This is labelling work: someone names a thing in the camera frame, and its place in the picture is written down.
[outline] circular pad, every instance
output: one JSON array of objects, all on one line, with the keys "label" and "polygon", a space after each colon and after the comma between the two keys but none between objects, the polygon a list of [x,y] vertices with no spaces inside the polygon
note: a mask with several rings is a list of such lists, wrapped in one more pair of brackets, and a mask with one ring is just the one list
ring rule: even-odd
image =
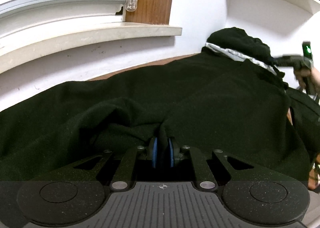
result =
[{"label": "circular pad", "polygon": [[264,181],[251,186],[250,194],[265,203],[278,203],[285,199],[287,190],[280,184]]},{"label": "circular pad", "polygon": [[[56,181],[31,180],[20,188],[17,203],[27,219],[47,226],[70,225],[101,207],[106,199],[102,184],[86,170],[67,171],[55,173]],[[77,181],[65,180],[66,176]]]},{"label": "circular pad", "polygon": [[258,174],[248,176],[248,181],[231,180],[225,185],[222,200],[231,212],[259,225],[302,220],[309,206],[309,192],[301,182],[294,179],[257,182],[257,177]]},{"label": "circular pad", "polygon": [[53,182],[45,185],[40,196],[50,203],[63,203],[71,200],[76,196],[78,188],[69,182]]}]

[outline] ribbed rubber surface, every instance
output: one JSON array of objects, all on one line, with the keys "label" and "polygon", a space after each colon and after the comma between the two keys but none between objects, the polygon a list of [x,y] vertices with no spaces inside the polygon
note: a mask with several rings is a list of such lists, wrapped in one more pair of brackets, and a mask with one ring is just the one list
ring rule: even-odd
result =
[{"label": "ribbed rubber surface", "polygon": [[[27,224],[25,228],[39,227]],[[114,193],[95,216],[69,228],[261,228],[230,214],[218,196],[196,190],[190,182],[138,182]],[[283,226],[302,228],[301,223]]]}]

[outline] crosshair marking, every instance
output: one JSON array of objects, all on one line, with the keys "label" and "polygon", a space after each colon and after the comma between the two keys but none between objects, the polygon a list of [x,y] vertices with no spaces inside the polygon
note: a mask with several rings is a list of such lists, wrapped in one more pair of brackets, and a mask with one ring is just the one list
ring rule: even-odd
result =
[{"label": "crosshair marking", "polygon": [[168,186],[165,185],[165,184],[162,184],[162,185],[159,186],[159,188],[161,188],[162,190],[166,189],[167,187],[168,187]]}]

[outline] white wall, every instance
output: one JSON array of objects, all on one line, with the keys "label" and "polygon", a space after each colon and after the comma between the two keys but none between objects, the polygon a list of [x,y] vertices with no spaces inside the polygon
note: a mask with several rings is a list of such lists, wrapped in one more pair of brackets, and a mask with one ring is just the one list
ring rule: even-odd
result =
[{"label": "white wall", "polygon": [[[302,42],[311,41],[314,63],[320,68],[320,12],[307,11],[282,0],[230,0],[226,27],[244,29],[270,46],[271,55],[302,54]],[[298,87],[291,68],[281,68],[284,81]]]},{"label": "white wall", "polygon": [[198,53],[224,28],[226,0],[172,0],[170,25],[182,36],[98,43],[42,57],[0,74],[0,111],[65,81],[84,81],[151,61]]}]

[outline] brown floor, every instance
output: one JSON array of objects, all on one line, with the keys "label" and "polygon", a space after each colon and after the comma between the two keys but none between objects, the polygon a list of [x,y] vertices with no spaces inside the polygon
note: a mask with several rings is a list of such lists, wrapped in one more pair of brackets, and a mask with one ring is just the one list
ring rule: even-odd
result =
[{"label": "brown floor", "polygon": [[158,61],[153,61],[153,62],[150,62],[150,63],[129,67],[129,68],[122,69],[122,70],[119,70],[119,71],[116,71],[116,72],[112,72],[112,73],[109,73],[109,74],[106,74],[106,75],[98,76],[98,77],[90,79],[89,81],[107,79],[110,76],[119,74],[121,72],[128,71],[128,70],[135,69],[135,68],[139,68],[139,67],[143,67],[143,66],[165,65],[165,64],[167,64],[167,63],[169,63],[171,61],[182,59],[182,58],[187,58],[187,57],[190,57],[190,56],[193,56],[193,55],[195,55],[195,54],[179,56],[179,57],[174,57],[174,58],[167,58],[167,59],[162,59],[162,60],[158,60]]}]

